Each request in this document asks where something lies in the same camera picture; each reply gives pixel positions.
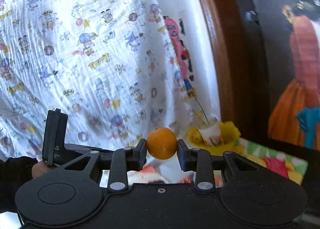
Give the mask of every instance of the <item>pink cartoon figure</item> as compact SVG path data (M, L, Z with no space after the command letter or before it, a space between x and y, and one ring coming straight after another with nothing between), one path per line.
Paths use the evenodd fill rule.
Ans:
M192 73L192 66L191 66L191 60L189 57L189 52L185 48L183 41L179 38L179 27L178 24L172 20L171 18L165 17L164 18L165 25L168 29L170 39L172 41L172 45L175 49L176 55L177 55L177 61L180 66L180 77L176 80L183 80L184 84L186 86L186 90L189 97L195 97L196 93L193 87L190 84L190 81L188 79L188 73ZM193 75L189 76L190 80L193 81Z
M158 23L161 21L161 17L160 17L161 12L160 12L160 7L158 4L152 4L150 6L150 13L149 14L150 14L150 18L148 20L149 22Z

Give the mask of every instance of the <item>white blanket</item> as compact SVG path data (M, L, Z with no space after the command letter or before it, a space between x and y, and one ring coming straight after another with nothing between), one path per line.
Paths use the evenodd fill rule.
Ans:
M49 109L69 115L66 143L113 150L204 120L157 0L0 0L0 25L6 158L41 158Z

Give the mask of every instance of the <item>yellow toy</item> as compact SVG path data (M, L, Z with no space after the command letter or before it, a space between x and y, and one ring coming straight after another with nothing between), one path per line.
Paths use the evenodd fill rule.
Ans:
M195 146L209 151L211 155L222 156L225 151L235 151L234 142L241 135L238 128L236 128L231 121L225 123L220 122L219 128L220 135L218 137L221 142L219 145L208 146L208 143L204 141L197 127L188 130L188 139Z

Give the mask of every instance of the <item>wooden frame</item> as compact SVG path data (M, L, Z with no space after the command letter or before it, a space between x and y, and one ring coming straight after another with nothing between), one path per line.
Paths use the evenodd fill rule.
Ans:
M200 0L216 67L222 121L252 138L249 57L236 0Z

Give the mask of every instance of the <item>silver screw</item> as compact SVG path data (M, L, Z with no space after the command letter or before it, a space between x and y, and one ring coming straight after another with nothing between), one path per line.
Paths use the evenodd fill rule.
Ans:
M199 189L202 189L202 190L209 190L209 189L212 189L213 188L213 185L212 183L210 182L207 182L207 181L204 181L204 182L200 182L197 187Z
M166 192L165 188L158 188L158 193L164 193Z
M121 190L125 188L125 184L122 182L113 182L109 187L113 190Z

